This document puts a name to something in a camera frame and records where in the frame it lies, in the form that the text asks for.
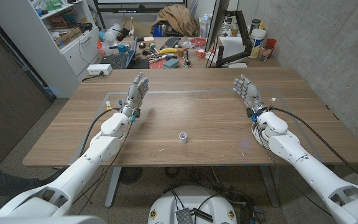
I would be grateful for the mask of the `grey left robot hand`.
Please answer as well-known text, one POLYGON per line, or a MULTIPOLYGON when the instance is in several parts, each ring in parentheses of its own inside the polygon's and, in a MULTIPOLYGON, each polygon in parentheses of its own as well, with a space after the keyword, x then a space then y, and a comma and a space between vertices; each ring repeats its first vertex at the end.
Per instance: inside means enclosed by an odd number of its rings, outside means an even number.
POLYGON ((145 94, 149 90, 149 79, 147 77, 142 78, 143 73, 140 72, 130 85, 126 98, 122 105, 121 113, 131 117, 140 117, 140 107, 145 94))

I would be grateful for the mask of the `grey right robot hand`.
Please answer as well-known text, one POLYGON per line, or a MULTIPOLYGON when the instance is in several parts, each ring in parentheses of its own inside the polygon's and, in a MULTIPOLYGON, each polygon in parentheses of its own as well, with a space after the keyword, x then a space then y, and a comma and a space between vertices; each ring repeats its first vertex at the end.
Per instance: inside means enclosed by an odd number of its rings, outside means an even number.
POLYGON ((235 78, 233 84, 233 91, 244 101, 248 118, 257 118, 263 112, 267 111, 267 107, 262 101, 262 97, 257 87, 243 74, 241 74, 240 78, 235 78))

